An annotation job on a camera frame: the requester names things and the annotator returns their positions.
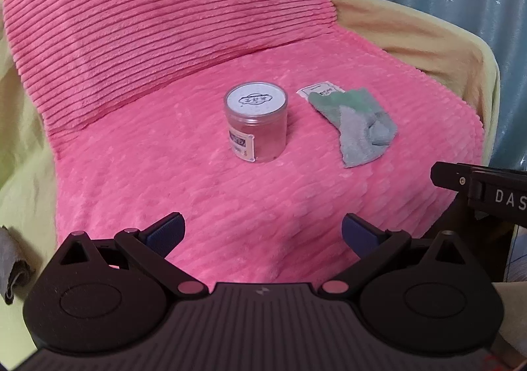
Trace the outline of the green grey cleaning cloth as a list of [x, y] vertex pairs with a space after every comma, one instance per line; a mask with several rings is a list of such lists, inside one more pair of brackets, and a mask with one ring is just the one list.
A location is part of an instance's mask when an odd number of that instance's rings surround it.
[[346, 168], [383, 156], [398, 133], [389, 113], [365, 88], [329, 94], [311, 92], [307, 100], [340, 132], [340, 152]]

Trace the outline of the clear plastic jar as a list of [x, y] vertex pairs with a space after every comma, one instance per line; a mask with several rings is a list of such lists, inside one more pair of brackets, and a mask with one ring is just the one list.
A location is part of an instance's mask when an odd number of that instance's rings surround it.
[[229, 142], [245, 162], [271, 162], [287, 143], [288, 95], [277, 85], [247, 82], [224, 97]]

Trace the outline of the grey cloth at left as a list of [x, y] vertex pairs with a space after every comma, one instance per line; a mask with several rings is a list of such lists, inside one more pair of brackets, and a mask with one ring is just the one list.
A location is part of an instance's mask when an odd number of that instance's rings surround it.
[[0, 288], [6, 305], [14, 302], [14, 289], [29, 284], [33, 269], [17, 240], [5, 226], [0, 229]]

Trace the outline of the white blanket label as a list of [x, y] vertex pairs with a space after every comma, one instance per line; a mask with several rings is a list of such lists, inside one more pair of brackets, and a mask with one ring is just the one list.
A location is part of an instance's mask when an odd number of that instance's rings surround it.
[[329, 81], [323, 81], [300, 88], [296, 93], [305, 100], [308, 100], [309, 95], [312, 93], [328, 95], [332, 93], [344, 93], [344, 90]]

